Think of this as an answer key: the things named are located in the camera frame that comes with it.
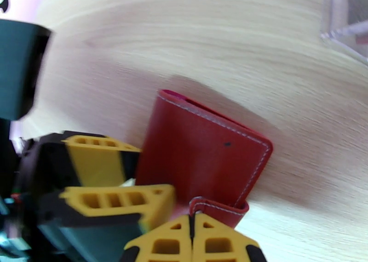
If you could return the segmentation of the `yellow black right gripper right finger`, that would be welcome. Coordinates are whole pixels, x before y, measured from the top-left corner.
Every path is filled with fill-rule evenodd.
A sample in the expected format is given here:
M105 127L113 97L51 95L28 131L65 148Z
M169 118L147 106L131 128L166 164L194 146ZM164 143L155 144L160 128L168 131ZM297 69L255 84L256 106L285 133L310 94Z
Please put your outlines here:
M259 262L260 246L253 239L216 219L195 215L193 262Z

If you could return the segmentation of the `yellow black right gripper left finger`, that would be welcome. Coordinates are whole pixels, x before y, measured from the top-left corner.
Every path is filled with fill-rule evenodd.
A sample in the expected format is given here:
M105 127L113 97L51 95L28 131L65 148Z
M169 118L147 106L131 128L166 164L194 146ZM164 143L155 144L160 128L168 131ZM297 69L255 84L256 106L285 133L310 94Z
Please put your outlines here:
M183 215L129 241L124 246L120 261L192 261L190 225L190 216Z

